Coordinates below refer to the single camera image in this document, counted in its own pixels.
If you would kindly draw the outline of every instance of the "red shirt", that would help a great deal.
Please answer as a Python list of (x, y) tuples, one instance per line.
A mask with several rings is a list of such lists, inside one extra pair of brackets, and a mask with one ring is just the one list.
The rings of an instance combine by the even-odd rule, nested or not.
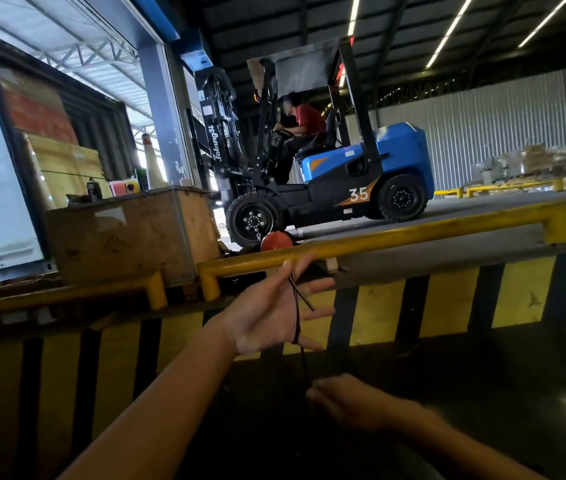
[(296, 108), (296, 121), (299, 126), (304, 126), (306, 135), (315, 135), (325, 131), (325, 120), (321, 113), (309, 104), (301, 104)]

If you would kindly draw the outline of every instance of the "red ball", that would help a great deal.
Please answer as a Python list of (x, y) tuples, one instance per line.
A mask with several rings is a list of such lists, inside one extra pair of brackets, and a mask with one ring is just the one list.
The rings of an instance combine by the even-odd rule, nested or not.
[(276, 230), (267, 234), (260, 242), (261, 251), (273, 251), (275, 249), (291, 248), (294, 246), (289, 234)]

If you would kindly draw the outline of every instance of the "forklift driver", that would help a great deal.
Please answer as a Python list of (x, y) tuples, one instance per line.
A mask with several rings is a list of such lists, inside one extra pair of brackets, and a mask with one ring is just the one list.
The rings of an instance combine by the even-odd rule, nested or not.
[(296, 152), (326, 129), (325, 119), (321, 113), (309, 104), (302, 104), (300, 96), (296, 93), (289, 93), (283, 97), (283, 111), (287, 116), (295, 116), (298, 126), (286, 128), (281, 123), (277, 123), (274, 127), (275, 131), (285, 131), (294, 136), (284, 143), (280, 160), (276, 165), (275, 178), (279, 185), (287, 184)]

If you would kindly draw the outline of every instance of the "metal roof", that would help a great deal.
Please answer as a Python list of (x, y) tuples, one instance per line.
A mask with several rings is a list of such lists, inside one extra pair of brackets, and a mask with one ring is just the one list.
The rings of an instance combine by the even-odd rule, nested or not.
[[(369, 93), (441, 71), (466, 70), (498, 57), (542, 52), (566, 43), (566, 5), (525, 50), (518, 44), (560, 0), (473, 0), (431, 70), (424, 71), (465, 0), (360, 0), (353, 50)], [(246, 61), (346, 36), (352, 0), (196, 0), (198, 20), (243, 107), (253, 84)]]
[(153, 135), (136, 49), (81, 0), (0, 0), (0, 38), (124, 102), (137, 141)]

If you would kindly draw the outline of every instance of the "forklift front wheel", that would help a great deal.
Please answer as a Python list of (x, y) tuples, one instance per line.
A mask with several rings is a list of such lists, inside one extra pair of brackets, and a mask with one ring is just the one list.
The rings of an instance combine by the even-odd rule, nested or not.
[(262, 192), (241, 195), (227, 209), (227, 230), (243, 248), (260, 244), (268, 233), (282, 227), (281, 212)]
[(376, 199), (381, 215), (393, 222), (416, 219), (428, 203), (423, 181), (407, 174), (396, 175), (383, 182)]

